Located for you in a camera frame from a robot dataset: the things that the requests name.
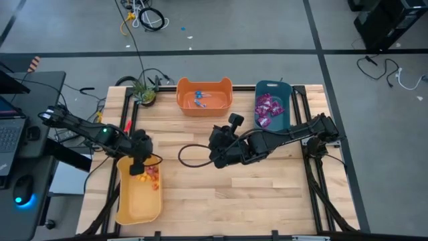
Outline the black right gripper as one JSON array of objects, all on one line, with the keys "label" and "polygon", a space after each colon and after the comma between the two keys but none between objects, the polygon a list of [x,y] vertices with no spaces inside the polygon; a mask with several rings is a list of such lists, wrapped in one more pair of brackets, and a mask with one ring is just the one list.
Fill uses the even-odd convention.
[{"label": "black right gripper", "polygon": [[244,117],[232,113],[228,121],[230,126],[215,125],[209,137],[208,147],[211,151],[209,158],[218,169],[238,164],[242,158],[243,151],[239,146],[239,135],[236,135],[235,131],[242,125]]}]

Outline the orange plastic bin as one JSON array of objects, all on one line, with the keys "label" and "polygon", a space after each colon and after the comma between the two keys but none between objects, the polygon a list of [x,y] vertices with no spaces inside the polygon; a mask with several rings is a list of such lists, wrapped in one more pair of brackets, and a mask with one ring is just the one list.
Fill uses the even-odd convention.
[{"label": "orange plastic bin", "polygon": [[[195,104],[196,91],[211,95],[198,99],[206,104],[206,108]],[[183,77],[178,81],[176,97],[177,104],[185,116],[224,116],[233,102],[233,85],[228,77],[223,77],[219,82],[191,82]]]}]

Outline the yellow plastic bin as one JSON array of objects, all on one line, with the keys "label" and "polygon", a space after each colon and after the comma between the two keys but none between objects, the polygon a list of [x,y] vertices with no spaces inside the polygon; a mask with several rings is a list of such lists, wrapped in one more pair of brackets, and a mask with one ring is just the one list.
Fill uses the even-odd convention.
[{"label": "yellow plastic bin", "polygon": [[[154,221],[162,211],[162,179],[159,158],[152,156],[144,164],[144,173],[131,176],[131,157],[121,158],[116,167],[120,174],[120,194],[116,222],[121,225],[142,224]],[[158,178],[153,177],[153,171],[147,171],[146,166],[158,167]],[[150,176],[150,181],[139,181],[139,176]],[[159,181],[159,189],[153,190],[153,181]]]}]

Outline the teal plastic bin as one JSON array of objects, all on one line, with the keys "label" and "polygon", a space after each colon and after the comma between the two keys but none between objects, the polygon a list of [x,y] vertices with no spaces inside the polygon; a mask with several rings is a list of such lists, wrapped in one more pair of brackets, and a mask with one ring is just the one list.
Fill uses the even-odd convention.
[{"label": "teal plastic bin", "polygon": [[[255,107],[262,104],[264,105],[264,102],[257,103],[256,99],[258,96],[265,93],[270,93],[272,96],[272,102],[278,101],[285,111],[278,116],[272,116],[271,113],[267,114],[266,116],[270,116],[272,122],[264,129],[269,131],[281,131],[290,127],[290,96],[292,93],[292,87],[285,82],[273,80],[262,80],[258,82],[255,86]],[[257,128],[261,128],[257,122],[259,117],[260,116],[258,114],[254,114],[255,126]]]}]

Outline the potted succulent plant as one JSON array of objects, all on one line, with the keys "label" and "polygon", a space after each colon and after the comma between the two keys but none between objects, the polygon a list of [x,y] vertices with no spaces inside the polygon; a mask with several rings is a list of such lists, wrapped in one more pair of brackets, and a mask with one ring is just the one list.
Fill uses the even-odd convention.
[{"label": "potted succulent plant", "polygon": [[156,92],[158,90],[158,85],[154,82],[151,86],[142,83],[140,81],[133,82],[133,97],[137,103],[150,107],[156,101]]}]

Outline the grey power strip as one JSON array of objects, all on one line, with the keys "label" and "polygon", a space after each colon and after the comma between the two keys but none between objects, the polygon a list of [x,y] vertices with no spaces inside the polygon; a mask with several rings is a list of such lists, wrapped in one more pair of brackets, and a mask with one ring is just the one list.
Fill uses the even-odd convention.
[{"label": "grey power strip", "polygon": [[77,137],[79,137],[79,135],[72,131],[60,131],[55,134],[56,141],[59,143],[71,141]]}]

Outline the white board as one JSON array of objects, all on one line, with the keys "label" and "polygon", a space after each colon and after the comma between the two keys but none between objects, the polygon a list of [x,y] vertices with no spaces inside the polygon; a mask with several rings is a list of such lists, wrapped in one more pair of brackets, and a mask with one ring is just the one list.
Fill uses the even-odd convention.
[{"label": "white board", "polygon": [[82,171],[76,167],[59,161],[49,192],[64,195],[83,195],[84,183],[88,176],[88,171]]}]

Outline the black power adapter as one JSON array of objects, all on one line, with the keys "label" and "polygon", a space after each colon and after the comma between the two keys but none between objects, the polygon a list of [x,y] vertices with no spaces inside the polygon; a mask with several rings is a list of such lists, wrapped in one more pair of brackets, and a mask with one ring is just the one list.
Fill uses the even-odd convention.
[{"label": "black power adapter", "polygon": [[28,127],[26,130],[26,140],[27,141],[37,141],[40,139],[41,130],[38,126]]}]

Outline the black computer mouse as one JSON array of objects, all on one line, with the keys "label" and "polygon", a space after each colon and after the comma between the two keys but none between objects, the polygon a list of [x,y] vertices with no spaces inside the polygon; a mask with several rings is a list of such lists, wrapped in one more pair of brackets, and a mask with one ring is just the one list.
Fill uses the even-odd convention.
[{"label": "black computer mouse", "polygon": [[33,176],[30,174],[21,176],[13,188],[13,201],[23,206],[27,204],[33,195]]}]

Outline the black laptop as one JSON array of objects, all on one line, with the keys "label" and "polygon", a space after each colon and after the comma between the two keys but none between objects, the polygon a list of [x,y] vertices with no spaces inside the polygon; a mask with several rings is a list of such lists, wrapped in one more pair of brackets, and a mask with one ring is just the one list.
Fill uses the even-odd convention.
[{"label": "black laptop", "polygon": [[0,176],[8,176],[18,152],[27,117],[0,96]]}]

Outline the orange black striped object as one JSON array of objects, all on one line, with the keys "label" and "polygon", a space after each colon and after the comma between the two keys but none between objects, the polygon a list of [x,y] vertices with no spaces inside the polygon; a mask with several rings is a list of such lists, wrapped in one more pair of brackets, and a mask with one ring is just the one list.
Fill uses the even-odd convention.
[{"label": "orange black striped object", "polygon": [[34,72],[34,71],[36,71],[36,70],[37,70],[37,67],[38,67],[38,65],[39,65],[39,63],[40,63],[40,60],[41,60],[41,58],[40,58],[39,56],[35,56],[35,57],[31,60],[31,62],[30,62],[30,64],[29,64],[29,67],[28,67],[27,71],[28,71],[28,72]]}]

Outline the black desk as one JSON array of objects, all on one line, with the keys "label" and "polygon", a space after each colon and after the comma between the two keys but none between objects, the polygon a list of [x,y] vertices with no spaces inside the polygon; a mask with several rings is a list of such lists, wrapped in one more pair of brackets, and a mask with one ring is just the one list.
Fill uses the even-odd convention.
[{"label": "black desk", "polygon": [[[30,93],[2,96],[27,116],[27,122],[7,176],[7,187],[0,188],[0,241],[28,241],[34,237],[40,223],[56,166],[55,157],[47,154],[51,141],[47,137],[49,127],[42,124],[38,114],[57,104],[66,73],[21,72],[10,74],[10,77],[28,87]],[[37,141],[26,140],[26,130],[31,126],[41,130]],[[27,204],[19,206],[13,201],[13,188],[16,181],[27,174],[33,176],[33,195]]]}]

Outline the black equipment cabinet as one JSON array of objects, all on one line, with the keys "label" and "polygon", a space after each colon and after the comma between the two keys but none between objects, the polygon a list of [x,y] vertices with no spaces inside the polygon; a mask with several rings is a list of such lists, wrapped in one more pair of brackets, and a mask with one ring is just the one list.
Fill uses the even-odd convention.
[{"label": "black equipment cabinet", "polygon": [[367,50],[389,49],[428,12],[428,0],[347,0]]}]

